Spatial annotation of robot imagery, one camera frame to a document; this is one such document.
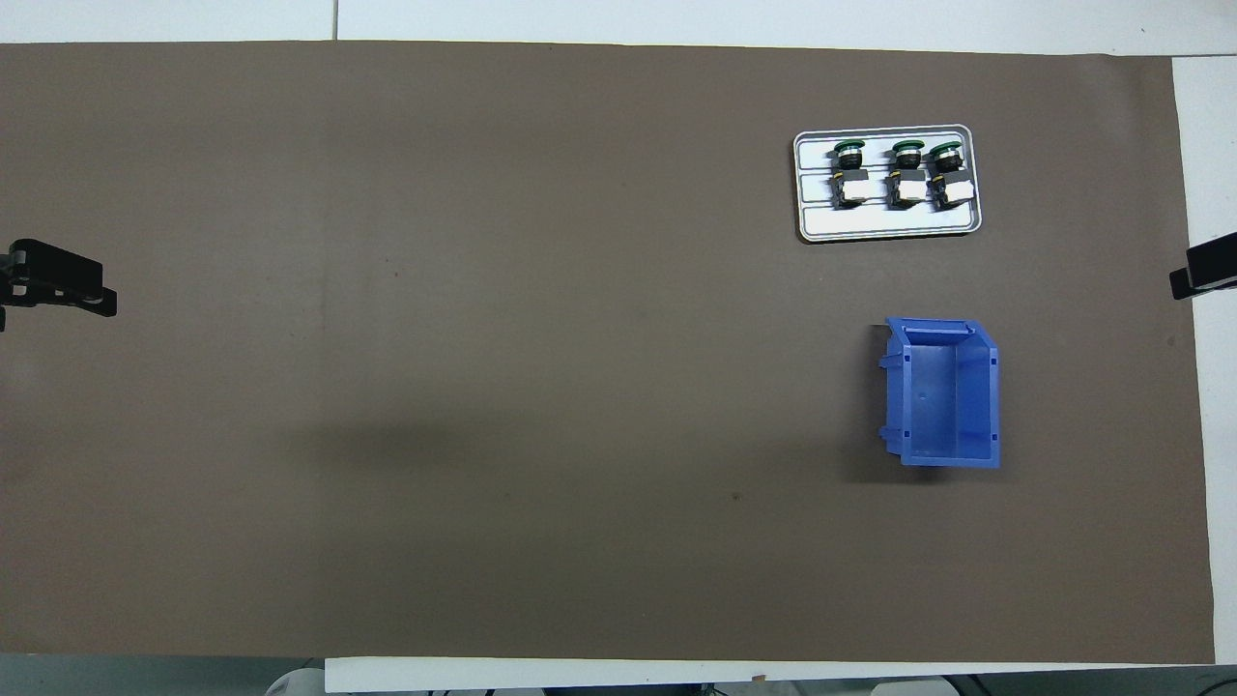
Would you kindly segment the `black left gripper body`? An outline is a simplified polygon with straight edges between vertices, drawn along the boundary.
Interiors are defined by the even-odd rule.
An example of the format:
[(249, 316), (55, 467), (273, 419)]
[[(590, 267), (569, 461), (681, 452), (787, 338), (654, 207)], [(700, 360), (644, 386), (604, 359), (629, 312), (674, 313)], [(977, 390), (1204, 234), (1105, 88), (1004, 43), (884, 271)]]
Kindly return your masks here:
[(10, 246), (10, 248), (1, 255), (1, 308), (0, 308), (0, 331), (6, 330), (7, 321), (7, 308), (27, 307), (24, 294), (19, 294), (19, 286), (14, 286), (14, 268), (19, 260), (19, 253), (16, 247)]

